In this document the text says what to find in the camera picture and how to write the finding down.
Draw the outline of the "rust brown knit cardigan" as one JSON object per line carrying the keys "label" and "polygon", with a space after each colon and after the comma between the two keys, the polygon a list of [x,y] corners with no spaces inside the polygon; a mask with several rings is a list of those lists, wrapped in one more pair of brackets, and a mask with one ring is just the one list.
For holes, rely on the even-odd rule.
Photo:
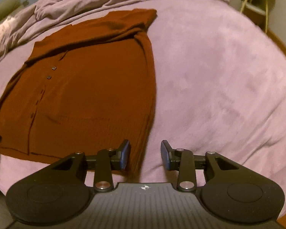
{"label": "rust brown knit cardigan", "polygon": [[0,97],[0,154],[53,163],[131,143],[137,171],[153,124],[154,9],[112,11],[35,43]]}

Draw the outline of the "lilac fleece bed sheet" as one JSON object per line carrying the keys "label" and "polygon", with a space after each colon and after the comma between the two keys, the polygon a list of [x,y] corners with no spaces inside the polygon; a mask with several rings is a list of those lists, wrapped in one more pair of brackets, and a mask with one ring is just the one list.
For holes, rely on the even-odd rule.
{"label": "lilac fleece bed sheet", "polygon": [[286,214],[286,57],[251,20],[220,0],[149,0],[157,105],[144,160],[133,178],[173,182],[162,140],[214,151],[278,183]]}

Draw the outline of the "grey green headboard cushion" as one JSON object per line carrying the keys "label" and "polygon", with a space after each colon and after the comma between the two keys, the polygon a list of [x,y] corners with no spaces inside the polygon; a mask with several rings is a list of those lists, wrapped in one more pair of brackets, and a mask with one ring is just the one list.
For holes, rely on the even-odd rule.
{"label": "grey green headboard cushion", "polygon": [[0,3],[0,23],[9,15],[14,16],[24,9],[24,5],[20,0],[4,0]]}

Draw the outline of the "yellow green side table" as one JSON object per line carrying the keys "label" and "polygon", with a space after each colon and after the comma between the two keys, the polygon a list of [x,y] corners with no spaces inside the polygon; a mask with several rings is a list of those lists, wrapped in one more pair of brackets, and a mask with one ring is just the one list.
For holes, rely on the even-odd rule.
{"label": "yellow green side table", "polygon": [[249,11],[249,14],[255,13],[259,17],[257,25],[267,33],[269,28],[270,12],[274,8],[275,0],[243,0],[240,13]]}

